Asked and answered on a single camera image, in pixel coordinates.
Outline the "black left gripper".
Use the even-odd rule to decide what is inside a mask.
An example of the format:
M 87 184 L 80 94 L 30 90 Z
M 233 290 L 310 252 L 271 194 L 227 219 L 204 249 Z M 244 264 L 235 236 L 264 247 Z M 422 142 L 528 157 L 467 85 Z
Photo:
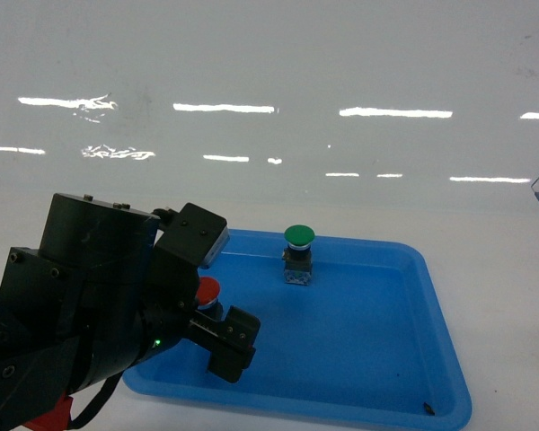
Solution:
M 203 302 L 199 287 L 198 265 L 154 246 L 141 295 L 145 355 L 157 355 L 178 344 L 196 312 L 215 321 L 221 319 L 224 308 L 217 295 Z M 256 316 L 231 306 L 214 331 L 207 370 L 228 383 L 237 383 L 255 355 L 260 328 Z

